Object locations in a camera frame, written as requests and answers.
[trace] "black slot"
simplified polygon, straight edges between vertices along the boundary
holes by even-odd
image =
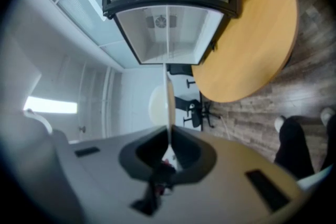
[[[77,155],[77,157],[83,157],[83,156],[87,156],[87,155],[94,154],[97,152],[100,152],[99,148],[93,146],[93,147],[83,148],[82,150],[77,150],[75,151],[75,154]]]
[[[289,203],[289,199],[260,170],[252,170],[245,175],[273,212]]]

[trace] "fan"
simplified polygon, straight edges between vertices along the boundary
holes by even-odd
[[[155,25],[158,28],[165,28],[167,26],[167,20],[162,15],[155,20]]]

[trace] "window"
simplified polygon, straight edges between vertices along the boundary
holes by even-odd
[[[29,96],[23,109],[41,113],[77,114],[77,103]]]

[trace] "vent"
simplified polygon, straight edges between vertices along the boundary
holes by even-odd
[[[162,15],[155,20],[155,25],[158,28],[165,28],[167,26],[167,20]]]
[[[176,21],[177,21],[177,17],[175,15],[171,15],[169,27],[175,28]],[[146,17],[146,24],[147,24],[147,27],[150,29],[155,28],[155,27],[162,28],[162,29],[166,28],[167,27],[166,16],[160,15],[159,17],[156,17],[156,19],[154,19],[153,16]]]

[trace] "wooden floor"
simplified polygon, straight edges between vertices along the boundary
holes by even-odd
[[[326,0],[298,0],[299,34],[288,65],[269,85],[232,103],[213,103],[215,128],[204,131],[240,141],[273,161],[279,148],[274,119],[302,116],[301,123],[313,167],[318,171],[327,149],[322,108],[336,109],[336,20]]]

